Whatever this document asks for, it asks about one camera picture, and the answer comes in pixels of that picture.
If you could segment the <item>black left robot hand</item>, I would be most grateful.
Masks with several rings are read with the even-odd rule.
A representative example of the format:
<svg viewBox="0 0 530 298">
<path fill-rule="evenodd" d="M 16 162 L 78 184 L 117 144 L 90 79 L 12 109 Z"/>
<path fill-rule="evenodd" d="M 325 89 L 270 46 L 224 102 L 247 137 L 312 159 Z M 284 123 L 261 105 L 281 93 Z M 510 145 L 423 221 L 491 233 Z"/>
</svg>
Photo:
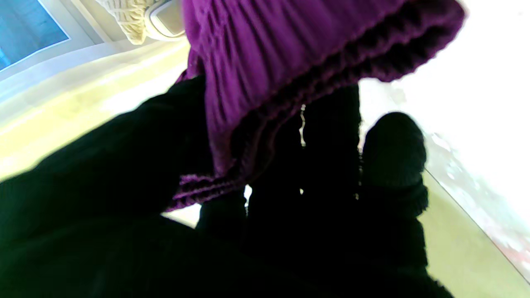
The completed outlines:
<svg viewBox="0 0 530 298">
<path fill-rule="evenodd" d="M 204 79 L 178 83 L 1 183 L 2 298 L 451 298 L 426 267 L 424 138 L 388 113 L 359 154 L 359 87 L 280 127 L 271 163 L 162 216 L 210 168 Z"/>
</svg>

